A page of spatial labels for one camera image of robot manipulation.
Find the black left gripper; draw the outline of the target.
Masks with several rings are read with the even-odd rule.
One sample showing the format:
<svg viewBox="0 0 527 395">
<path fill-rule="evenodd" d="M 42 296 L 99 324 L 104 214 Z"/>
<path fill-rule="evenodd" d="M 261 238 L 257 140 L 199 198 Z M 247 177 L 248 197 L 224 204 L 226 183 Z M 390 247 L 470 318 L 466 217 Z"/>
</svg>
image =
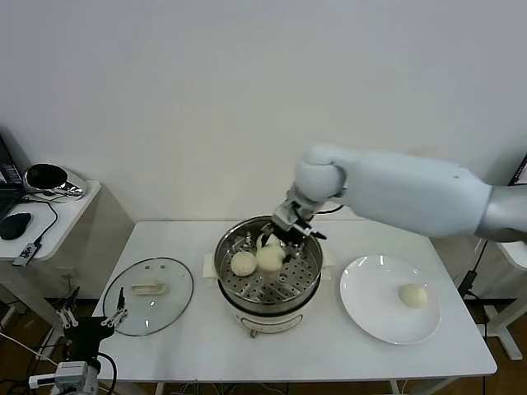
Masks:
<svg viewBox="0 0 527 395">
<path fill-rule="evenodd" d="M 114 334 L 114 327 L 119 326 L 127 317 L 125 308 L 124 288 L 119 290 L 119 298 L 115 313 L 108 318 L 84 317 L 76 319 L 74 311 L 80 287 L 56 304 L 56 313 L 65 330 L 65 336 L 72 342 L 69 350 L 71 358 L 96 358 L 100 343 Z"/>
</svg>

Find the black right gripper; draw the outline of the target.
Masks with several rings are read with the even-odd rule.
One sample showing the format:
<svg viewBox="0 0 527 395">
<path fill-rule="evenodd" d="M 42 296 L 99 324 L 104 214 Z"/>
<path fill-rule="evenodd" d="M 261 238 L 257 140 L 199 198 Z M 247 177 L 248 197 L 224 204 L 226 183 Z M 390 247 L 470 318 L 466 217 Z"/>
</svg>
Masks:
<svg viewBox="0 0 527 395">
<path fill-rule="evenodd" d="M 262 228 L 260 234 L 262 238 L 270 238 L 275 235 L 274 224 L 268 221 Z M 294 224 L 289 230 L 284 230 L 276 226 L 276 236 L 285 244 L 292 244 L 288 246 L 285 252 L 285 257 L 282 260 L 284 263 L 289 263 L 291 260 L 302 260 L 305 253 L 305 245 L 308 239 L 326 240 L 327 236 L 319 231 L 313 229 L 310 225 L 300 223 Z"/>
</svg>

